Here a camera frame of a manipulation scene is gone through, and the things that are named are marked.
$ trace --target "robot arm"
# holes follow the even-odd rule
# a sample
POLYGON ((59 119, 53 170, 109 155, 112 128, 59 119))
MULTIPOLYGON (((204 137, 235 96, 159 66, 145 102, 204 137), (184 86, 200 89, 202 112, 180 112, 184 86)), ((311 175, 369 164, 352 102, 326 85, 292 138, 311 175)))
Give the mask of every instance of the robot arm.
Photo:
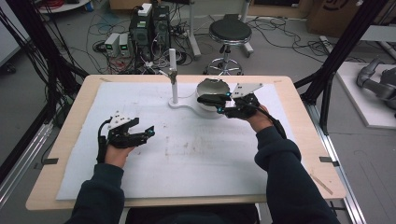
MULTIPOLYGON (((358 74, 356 83, 359 87, 372 91, 376 96, 382 100, 390 100, 396 94, 396 89, 394 86, 389 85, 389 82, 382 81, 375 82, 370 79, 370 77, 375 73, 376 67, 383 63, 379 59, 372 60, 367 66, 363 67, 358 74)), ((383 75, 385 77, 393 77, 396 79, 396 70, 390 69, 384 71, 383 75)))
POLYGON ((233 93, 226 94, 203 94, 198 97, 200 104, 214 106, 219 114, 224 114, 228 119, 248 119, 258 111, 270 119, 277 132, 286 139, 286 132, 278 119, 260 108, 259 100, 253 91, 262 87, 262 84, 238 84, 233 93), (225 107, 226 101, 235 101, 235 106, 225 107))
POLYGON ((114 118, 105 120, 98 131, 99 151, 96 158, 98 163, 105 162, 107 145, 110 144, 116 148, 138 147, 146 144, 150 137, 154 136, 154 126, 149 127, 143 133, 129 133, 129 129, 139 123, 139 118, 129 119, 119 114, 114 118), (108 124, 107 139, 101 135, 102 128, 108 124))

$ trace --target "person's right hand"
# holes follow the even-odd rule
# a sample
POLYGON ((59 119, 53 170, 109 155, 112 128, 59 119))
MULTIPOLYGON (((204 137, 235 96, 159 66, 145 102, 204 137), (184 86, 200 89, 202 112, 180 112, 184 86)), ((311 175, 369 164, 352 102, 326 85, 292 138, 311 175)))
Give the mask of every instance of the person's right hand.
MULTIPOLYGON (((264 105, 260 105, 260 108, 268 112, 267 107, 264 105)), ((273 126, 273 123, 270 119, 268 119, 267 116, 265 116, 262 112, 256 111, 256 114, 254 114, 252 117, 247 119, 247 122, 250 123, 251 128, 257 133, 264 128, 268 128, 270 126, 273 126)))

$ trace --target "stool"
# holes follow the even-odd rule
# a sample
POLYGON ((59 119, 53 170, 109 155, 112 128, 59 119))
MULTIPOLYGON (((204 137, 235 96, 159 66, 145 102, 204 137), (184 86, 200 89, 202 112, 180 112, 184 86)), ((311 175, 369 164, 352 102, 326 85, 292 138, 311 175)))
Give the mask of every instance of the stool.
POLYGON ((213 60, 204 71, 204 75, 244 75, 242 66, 230 59, 231 46, 246 44, 251 38, 250 27, 236 19, 222 19, 214 21, 209 27, 209 35, 215 41, 223 44, 220 53, 222 58, 213 60))

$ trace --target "wooden table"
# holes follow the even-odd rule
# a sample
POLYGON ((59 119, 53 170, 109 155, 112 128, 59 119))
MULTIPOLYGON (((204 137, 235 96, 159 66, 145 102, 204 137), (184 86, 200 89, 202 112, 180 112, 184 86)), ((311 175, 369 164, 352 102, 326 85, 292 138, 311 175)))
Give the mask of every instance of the wooden table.
MULTIPOLYGON (((199 83, 207 76, 177 76, 178 82, 199 83)), ((261 82, 274 84, 278 97, 288 117, 296 144, 304 158, 304 166, 317 184, 325 199, 342 199, 346 191, 338 174, 330 162, 321 162, 319 157, 328 157, 328 153, 318 138, 317 131, 309 118, 300 96, 288 77, 265 76, 227 76, 221 77, 228 83, 261 82)), ((97 90, 103 82, 169 82, 164 76, 110 76, 92 75, 85 79, 78 97, 62 127, 59 136, 49 154, 49 158, 59 158, 57 164, 45 165, 26 202, 29 210, 71 209, 75 201, 57 201, 56 195, 61 186, 69 155, 76 143, 79 131, 95 99, 97 90)), ((127 199, 125 206, 156 206, 208 203, 264 203, 265 195, 226 196, 172 199, 127 199)))

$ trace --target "person's left hand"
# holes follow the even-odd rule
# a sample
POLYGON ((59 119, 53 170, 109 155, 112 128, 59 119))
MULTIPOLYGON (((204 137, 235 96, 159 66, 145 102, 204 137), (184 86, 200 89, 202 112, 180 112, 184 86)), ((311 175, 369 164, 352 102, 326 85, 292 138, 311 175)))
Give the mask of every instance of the person's left hand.
POLYGON ((123 166, 125 165, 128 154, 132 150, 134 150, 134 147, 116 148, 111 145, 108 145, 105 156, 105 163, 118 166, 122 169, 123 166))

